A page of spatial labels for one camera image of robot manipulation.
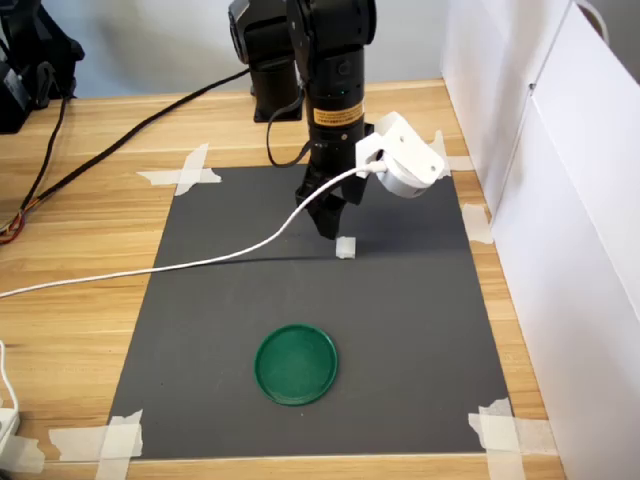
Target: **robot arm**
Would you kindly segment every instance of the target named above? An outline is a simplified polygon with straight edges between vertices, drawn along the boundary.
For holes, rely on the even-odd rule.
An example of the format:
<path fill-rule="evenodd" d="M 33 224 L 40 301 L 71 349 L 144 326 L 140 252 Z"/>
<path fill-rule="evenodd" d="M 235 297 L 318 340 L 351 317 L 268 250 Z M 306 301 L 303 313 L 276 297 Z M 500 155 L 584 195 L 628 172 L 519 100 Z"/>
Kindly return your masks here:
<path fill-rule="evenodd" d="M 364 121 L 364 46 L 376 31 L 374 0 L 287 0 L 289 33 L 306 91 L 311 159 L 300 204 L 331 178 L 355 166 Z M 307 210 L 319 233 L 337 236 L 346 203 L 359 205 L 366 179 L 350 178 L 342 196 L 327 193 Z"/>
<path fill-rule="evenodd" d="M 252 68 L 258 110 L 269 103 L 266 110 L 274 113 L 299 98 L 295 54 L 311 142 L 311 159 L 296 190 L 299 205 L 355 166 L 356 143 L 370 133 L 364 121 L 364 46 L 375 36 L 375 2 L 235 0 L 229 13 L 238 56 Z M 273 65 L 282 68 L 282 80 L 263 81 L 260 69 Z M 322 236 L 336 238 L 344 206 L 358 205 L 365 187 L 366 179 L 350 178 L 341 184 L 341 196 L 327 192 L 307 207 Z"/>

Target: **white cable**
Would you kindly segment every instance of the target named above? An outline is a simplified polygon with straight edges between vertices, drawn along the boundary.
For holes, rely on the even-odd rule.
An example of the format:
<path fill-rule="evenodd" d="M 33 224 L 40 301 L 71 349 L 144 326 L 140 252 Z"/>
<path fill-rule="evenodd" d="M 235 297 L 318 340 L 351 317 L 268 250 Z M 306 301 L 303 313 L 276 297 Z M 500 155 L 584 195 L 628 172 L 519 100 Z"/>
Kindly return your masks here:
<path fill-rule="evenodd" d="M 9 377 L 7 376 L 7 367 L 5 366 L 7 361 L 7 347 L 4 345 L 4 342 L 0 340 L 0 374 L 2 374 L 2 380 L 4 384 L 7 386 L 7 390 L 9 390 L 9 395 L 11 396 L 11 401 L 13 402 L 13 409 L 17 412 L 20 410 L 20 404 L 18 403 L 18 396 L 16 395 L 11 382 L 9 381 Z"/>
<path fill-rule="evenodd" d="M 387 169 L 387 167 L 384 164 L 384 162 L 377 161 L 377 162 L 372 162 L 372 163 L 369 163 L 369 164 L 361 166 L 361 167 L 352 168 L 351 170 L 348 170 L 348 171 L 338 175 L 337 177 L 335 177 L 335 178 L 331 179 L 330 181 L 328 181 L 327 183 L 325 183 L 318 190 L 313 192 L 313 194 L 311 194 L 308 198 L 306 198 L 298 206 L 298 208 L 296 208 L 293 211 L 293 213 L 289 216 L 289 218 L 287 218 L 287 220 L 282 224 L 282 226 L 280 227 L 280 229 L 276 233 L 271 235 L 266 240 L 263 240 L 262 242 L 257 243 L 252 247 L 245 248 L 244 250 L 239 250 L 239 251 L 237 251 L 235 253 L 230 253 L 230 254 L 224 255 L 222 257 L 209 258 L 207 260 L 198 260 L 198 261 L 189 262 L 189 263 L 181 263 L 181 264 L 178 264 L 178 265 L 169 265 L 169 266 L 166 266 L 166 267 L 145 268 L 145 269 L 142 269 L 142 270 L 132 270 L 132 271 L 129 271 L 129 272 L 109 273 L 109 274 L 106 274 L 106 275 L 96 275 L 96 276 L 93 276 L 93 277 L 74 278 L 74 279 L 70 279 L 70 280 L 60 280 L 60 281 L 57 281 L 57 282 L 42 283 L 40 285 L 33 285 L 31 287 L 17 288 L 16 290 L 11 290 L 9 292 L 1 293 L 0 294 L 0 298 L 7 298 L 7 297 L 11 297 L 13 295 L 19 295 L 21 293 L 27 293 L 27 292 L 33 292 L 33 291 L 36 291 L 36 290 L 42 290 L 44 288 L 61 287 L 63 285 L 74 285 L 76 283 L 95 282 L 95 281 L 98 281 L 98 280 L 108 280 L 108 279 L 111 279 L 111 278 L 131 277 L 131 276 L 134 276 L 134 275 L 145 275 L 145 274 L 148 274 L 148 273 L 169 272 L 169 271 L 172 271 L 172 270 L 182 270 L 184 268 L 200 267 L 200 266 L 203 266 L 203 265 L 211 265 L 213 263 L 224 262 L 226 260 L 231 260 L 232 258 L 240 257 L 240 256 L 245 255 L 247 253 L 253 252 L 254 250 L 258 250 L 259 248 L 264 247 L 265 245 L 271 243 L 276 238 L 278 238 L 282 234 L 282 232 L 284 232 L 285 229 L 291 224 L 291 222 L 298 216 L 298 214 L 300 212 L 302 212 L 306 208 L 307 205 L 309 205 L 309 203 L 311 203 L 313 200 L 315 200 L 315 198 L 318 197 L 318 195 L 321 195 L 323 192 L 329 190 L 335 184 L 341 182 L 345 178 L 348 178 L 348 177 L 350 177 L 352 175 L 355 175 L 357 173 L 360 173 L 360 172 L 378 173 L 378 172 L 385 172 L 386 169 Z"/>

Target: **black equipment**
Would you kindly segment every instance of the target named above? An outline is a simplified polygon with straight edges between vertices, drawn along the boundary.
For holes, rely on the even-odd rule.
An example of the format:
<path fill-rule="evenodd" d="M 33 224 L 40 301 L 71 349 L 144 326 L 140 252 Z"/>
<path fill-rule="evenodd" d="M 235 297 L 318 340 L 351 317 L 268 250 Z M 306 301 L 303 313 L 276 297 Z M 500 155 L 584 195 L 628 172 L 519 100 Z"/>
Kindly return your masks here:
<path fill-rule="evenodd" d="M 15 133 L 33 109 L 73 96 L 84 51 L 41 0 L 0 0 L 0 25 L 7 39 L 1 45 L 7 58 L 0 62 L 0 133 Z"/>
<path fill-rule="evenodd" d="M 293 46 L 283 0 L 234 0 L 229 6 L 231 38 L 238 58 L 249 65 L 256 97 L 256 122 L 268 122 L 276 111 L 299 96 Z M 300 120 L 302 107 L 275 121 Z"/>
<path fill-rule="evenodd" d="M 230 7 L 231 31 L 240 59 L 249 65 L 251 57 L 273 56 L 274 51 L 288 55 L 289 48 L 295 52 L 306 94 L 311 148 L 302 185 L 296 190 L 299 205 L 328 180 L 355 167 L 355 145 L 371 133 L 364 121 L 364 46 L 375 36 L 376 7 L 374 0 L 286 0 L 283 17 L 283 4 L 283 0 L 235 0 Z M 254 77 L 259 106 L 265 98 L 277 98 L 270 103 L 272 113 L 300 101 L 290 80 L 263 87 Z M 351 177 L 341 185 L 342 196 L 327 192 L 307 207 L 322 236 L 336 238 L 345 205 L 360 204 L 365 188 L 366 180 Z"/>

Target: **green plastic lid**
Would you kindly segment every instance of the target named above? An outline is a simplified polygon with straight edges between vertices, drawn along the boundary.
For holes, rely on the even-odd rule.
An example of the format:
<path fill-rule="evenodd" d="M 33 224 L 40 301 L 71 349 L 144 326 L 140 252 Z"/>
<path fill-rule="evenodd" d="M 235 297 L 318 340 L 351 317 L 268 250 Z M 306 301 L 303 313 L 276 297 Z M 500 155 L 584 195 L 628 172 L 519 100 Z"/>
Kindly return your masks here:
<path fill-rule="evenodd" d="M 309 325 L 288 325 L 271 333 L 255 360 L 256 382 L 280 405 L 307 405 L 324 395 L 338 371 L 331 338 Z"/>

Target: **yellow label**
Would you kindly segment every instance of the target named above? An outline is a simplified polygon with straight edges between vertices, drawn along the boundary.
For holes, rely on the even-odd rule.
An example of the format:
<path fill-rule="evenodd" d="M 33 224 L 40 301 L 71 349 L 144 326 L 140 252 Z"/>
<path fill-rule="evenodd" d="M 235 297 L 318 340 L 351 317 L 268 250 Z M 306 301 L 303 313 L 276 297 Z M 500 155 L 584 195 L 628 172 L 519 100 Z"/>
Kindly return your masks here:
<path fill-rule="evenodd" d="M 343 127 L 357 122 L 364 115 L 362 102 L 355 107 L 346 110 L 329 112 L 327 110 L 313 109 L 313 119 L 316 125 L 323 127 Z"/>

